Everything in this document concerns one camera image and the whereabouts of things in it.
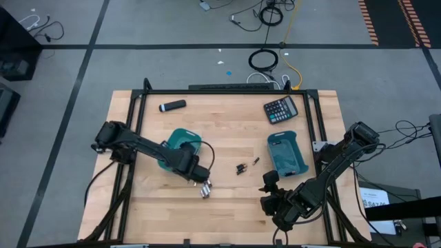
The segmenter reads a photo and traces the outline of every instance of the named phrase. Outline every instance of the teal container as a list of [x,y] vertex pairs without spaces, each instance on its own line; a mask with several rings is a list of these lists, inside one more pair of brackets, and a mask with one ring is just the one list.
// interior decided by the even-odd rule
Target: teal container
[[[168,147],[171,149],[178,149],[180,147],[180,145],[184,142],[188,142],[188,141],[201,141],[202,138],[198,135],[195,134],[191,131],[185,130],[183,128],[178,128],[176,130],[173,131],[172,135],[170,136],[170,138],[168,138]],[[199,148],[201,148],[201,143],[190,143],[190,145],[192,145],[194,147],[194,154],[198,154],[199,153]],[[167,166],[165,166],[165,162],[163,161],[158,161],[158,164],[161,168],[167,170],[167,171],[171,171],[170,168],[168,168]]]
[[268,136],[268,150],[279,176],[294,176],[308,171],[296,142],[297,134],[284,131]]

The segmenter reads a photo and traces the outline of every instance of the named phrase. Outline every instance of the black metal frame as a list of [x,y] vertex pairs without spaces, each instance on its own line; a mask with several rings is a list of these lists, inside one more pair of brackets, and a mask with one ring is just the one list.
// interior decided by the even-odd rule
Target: black metal frame
[[[130,104],[129,104],[129,111],[127,113],[127,120],[126,123],[128,126],[132,125],[132,119],[134,115],[134,106],[136,104],[137,98],[141,97],[141,105],[138,112],[138,119],[136,122],[136,133],[140,134],[141,127],[143,124],[143,115],[145,111],[145,103],[147,99],[147,95],[149,94],[280,94],[280,95],[300,95],[303,97],[303,103],[305,105],[305,113],[307,117],[307,123],[308,123],[308,130],[309,130],[309,138],[311,140],[311,150],[314,155],[314,163],[316,168],[316,174],[318,175],[322,170],[322,165],[316,162],[316,152],[313,149],[313,142],[316,141],[316,134],[314,131],[314,122],[312,121],[312,115],[311,115],[311,107],[309,104],[309,97],[311,97],[314,100],[314,105],[316,109],[316,115],[317,115],[317,122],[318,122],[318,129],[320,131],[320,139],[321,141],[326,141],[326,131],[325,131],[325,124],[323,122],[322,117],[322,111],[320,107],[320,101],[318,97],[318,91],[317,90],[296,90],[291,91],[291,88],[285,88],[283,90],[153,90],[150,83],[147,79],[144,80],[144,88],[142,90],[132,90],[132,95],[130,97]],[[134,172],[135,169],[135,163],[132,163],[129,166],[129,170],[131,172]],[[119,164],[118,169],[116,171],[115,176],[115,182],[114,182],[114,189],[112,192],[112,201],[111,204],[114,203],[116,200],[116,197],[119,194],[119,190],[121,187],[121,179],[123,175],[123,168],[124,165]],[[132,175],[130,178],[127,178],[126,180],[130,180],[132,183],[133,181],[133,174],[129,173],[129,175]],[[127,194],[127,198],[123,202],[122,210],[121,210],[121,220],[119,223],[119,229],[118,229],[118,235],[117,240],[123,242],[124,240],[124,233],[125,233],[125,225],[128,215],[128,209],[129,209],[129,203],[130,203],[130,196],[131,196],[131,190],[132,185],[130,185],[130,190]],[[337,202],[338,206],[340,206],[340,201],[338,199],[338,192],[335,183],[331,186],[331,192],[332,197]],[[328,244],[333,243],[337,240],[334,240],[334,235],[332,232],[332,226],[331,226],[331,220],[329,217],[329,211],[328,208],[326,208],[325,213],[323,215],[323,220],[325,222],[325,231],[327,236],[327,242]],[[346,237],[346,231],[343,226],[343,224],[340,222],[340,220],[337,220],[338,224],[338,232],[340,235],[340,242],[347,242]],[[112,234],[112,227],[113,227],[113,218],[110,221],[109,225],[107,226],[105,230],[104,240],[110,240],[111,234]],[[184,245],[182,244],[176,244],[176,245],[166,245],[167,247],[186,247],[186,244],[189,245],[189,240],[184,240]],[[162,247],[161,244],[150,244],[151,247]],[[211,247],[212,245],[199,245],[201,247]],[[235,247],[274,247],[273,245],[234,245]],[[289,247],[298,247],[298,245],[290,245]]]

